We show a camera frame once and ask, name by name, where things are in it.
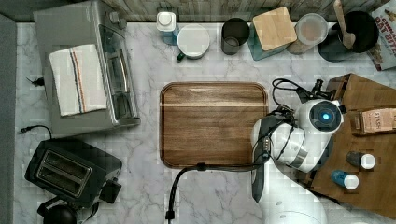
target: kitchen counter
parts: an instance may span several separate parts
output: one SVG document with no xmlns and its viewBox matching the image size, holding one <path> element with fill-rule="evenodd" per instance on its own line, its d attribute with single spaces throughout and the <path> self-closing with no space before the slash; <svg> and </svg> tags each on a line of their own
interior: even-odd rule
<svg viewBox="0 0 396 224">
<path fill-rule="evenodd" d="M 207 23 L 204 27 L 211 37 L 206 55 L 200 60 L 185 59 L 178 63 L 178 48 L 162 42 L 155 23 L 128 23 L 127 46 L 142 123 L 78 137 L 123 162 L 119 198 L 114 204 L 101 203 L 97 215 L 87 223 L 165 223 L 170 188 L 178 173 L 163 165 L 159 153 L 160 92 L 170 82 L 249 81 L 262 84 L 270 92 L 271 82 L 277 77 L 288 78 L 311 90 L 318 78 L 327 85 L 330 78 L 355 73 L 396 88 L 394 70 L 377 72 L 366 54 L 341 63 L 329 63 L 314 48 L 303 55 L 283 51 L 255 62 L 246 44 L 233 56 L 222 53 L 219 46 L 221 24 Z M 26 80 L 26 77 L 42 76 L 32 23 L 18 24 L 17 51 L 13 218 L 14 223 L 42 223 L 36 209 L 53 196 L 30 184 L 23 176 L 39 142 L 49 135 L 45 129 L 18 134 L 20 128 L 29 125 L 50 126 L 44 88 L 35 87 Z M 276 108 L 271 97 L 269 95 L 270 111 Z M 293 108 L 299 104 L 293 92 L 278 91 L 277 98 Z M 262 211 L 250 196 L 249 182 L 249 173 L 184 174 L 177 191 L 177 218 L 173 223 L 262 223 Z M 394 223 L 345 204 L 346 209 L 343 209 L 329 200 L 321 201 L 328 212 L 329 223 Z"/>
</svg>

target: toaster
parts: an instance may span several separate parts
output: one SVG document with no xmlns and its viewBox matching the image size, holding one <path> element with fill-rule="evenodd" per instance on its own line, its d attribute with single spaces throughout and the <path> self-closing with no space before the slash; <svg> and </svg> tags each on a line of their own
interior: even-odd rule
<svg viewBox="0 0 396 224">
<path fill-rule="evenodd" d="M 121 167 L 118 158 L 84 142 L 50 139 L 38 145 L 25 179 L 65 202 L 90 208 L 99 200 L 115 202 Z"/>
</svg>

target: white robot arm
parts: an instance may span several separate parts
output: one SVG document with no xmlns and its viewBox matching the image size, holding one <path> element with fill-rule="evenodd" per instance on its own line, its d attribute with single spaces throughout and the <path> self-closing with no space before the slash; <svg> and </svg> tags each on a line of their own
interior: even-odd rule
<svg viewBox="0 0 396 224">
<path fill-rule="evenodd" d="M 294 123 L 269 116 L 256 122 L 251 142 L 253 158 L 269 152 L 267 162 L 252 174 L 252 194 L 260 204 L 266 224 L 326 224 L 326 213 L 318 198 L 283 175 L 274 165 L 279 160 L 303 172 L 318 168 L 327 155 L 332 135 L 343 117 L 338 105 L 312 100 L 294 114 Z"/>
</svg>

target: dish towel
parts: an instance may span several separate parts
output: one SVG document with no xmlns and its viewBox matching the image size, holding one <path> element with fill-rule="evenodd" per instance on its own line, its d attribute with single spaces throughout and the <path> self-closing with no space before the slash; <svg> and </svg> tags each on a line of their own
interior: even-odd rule
<svg viewBox="0 0 396 224">
<path fill-rule="evenodd" d="M 106 108 L 102 69 L 95 45 L 52 52 L 49 61 L 61 116 Z"/>
</svg>

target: spoon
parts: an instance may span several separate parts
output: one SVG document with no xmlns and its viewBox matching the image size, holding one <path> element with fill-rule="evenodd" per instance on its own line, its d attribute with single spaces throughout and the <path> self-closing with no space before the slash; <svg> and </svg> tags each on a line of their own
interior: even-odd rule
<svg viewBox="0 0 396 224">
<path fill-rule="evenodd" d="M 356 40 L 356 36 L 355 34 L 347 32 L 341 0 L 335 0 L 333 7 L 335 15 L 337 16 L 338 23 L 340 24 L 341 32 L 343 33 L 343 44 L 347 49 L 352 49 L 353 44 Z"/>
</svg>

